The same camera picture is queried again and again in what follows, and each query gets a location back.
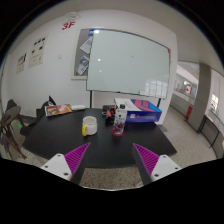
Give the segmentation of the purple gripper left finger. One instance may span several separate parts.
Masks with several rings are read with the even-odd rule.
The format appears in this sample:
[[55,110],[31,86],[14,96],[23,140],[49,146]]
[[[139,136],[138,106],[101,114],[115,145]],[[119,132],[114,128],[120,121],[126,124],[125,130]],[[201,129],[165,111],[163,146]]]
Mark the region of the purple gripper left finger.
[[90,144],[86,143],[66,154],[57,153],[42,166],[42,169],[70,181],[80,167],[89,146]]

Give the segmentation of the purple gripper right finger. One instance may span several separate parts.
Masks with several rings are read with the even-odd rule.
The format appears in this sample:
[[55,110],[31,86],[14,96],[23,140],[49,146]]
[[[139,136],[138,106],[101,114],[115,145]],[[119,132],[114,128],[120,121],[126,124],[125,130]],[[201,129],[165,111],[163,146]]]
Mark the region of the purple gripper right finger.
[[143,182],[154,182],[181,170],[169,156],[159,156],[138,144],[133,144],[132,154]]

